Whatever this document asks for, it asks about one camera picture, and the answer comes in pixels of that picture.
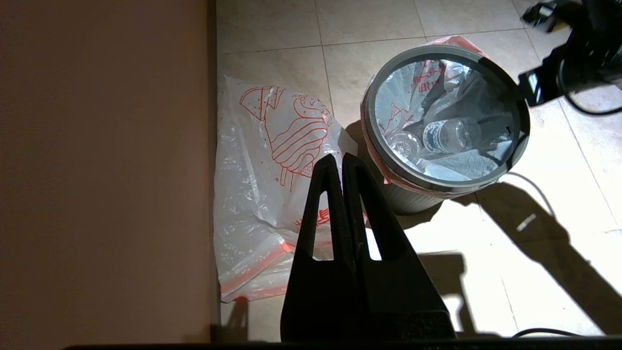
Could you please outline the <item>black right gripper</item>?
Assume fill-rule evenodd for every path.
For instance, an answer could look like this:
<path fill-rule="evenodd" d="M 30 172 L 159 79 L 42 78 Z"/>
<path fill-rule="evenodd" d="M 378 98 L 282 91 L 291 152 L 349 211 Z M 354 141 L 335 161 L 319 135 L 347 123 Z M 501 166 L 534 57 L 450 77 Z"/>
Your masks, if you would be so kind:
<path fill-rule="evenodd" d="M 571 27 L 563 46 L 562 84 L 620 84 L 621 2 L 563 0 L 559 16 Z"/>

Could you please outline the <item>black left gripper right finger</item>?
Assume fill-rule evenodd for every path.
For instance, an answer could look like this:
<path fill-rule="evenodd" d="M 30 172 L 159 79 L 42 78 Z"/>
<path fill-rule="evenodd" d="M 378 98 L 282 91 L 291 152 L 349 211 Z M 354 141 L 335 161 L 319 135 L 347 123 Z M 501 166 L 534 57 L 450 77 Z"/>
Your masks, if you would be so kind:
<path fill-rule="evenodd" d="M 455 339 L 449 311 L 367 165 L 346 154 L 344 199 L 363 334 L 374 340 Z"/>

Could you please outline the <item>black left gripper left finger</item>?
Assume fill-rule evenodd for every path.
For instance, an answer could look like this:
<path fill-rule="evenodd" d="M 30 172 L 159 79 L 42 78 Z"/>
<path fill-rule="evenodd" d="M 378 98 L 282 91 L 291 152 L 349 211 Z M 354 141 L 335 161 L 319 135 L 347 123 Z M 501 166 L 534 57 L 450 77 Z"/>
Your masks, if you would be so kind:
<path fill-rule="evenodd" d="M 314 259 L 321 195 L 328 197 L 333 259 Z M 282 341 L 361 341 L 363 319 L 353 239 L 332 155 L 313 168 L 280 319 Z"/>

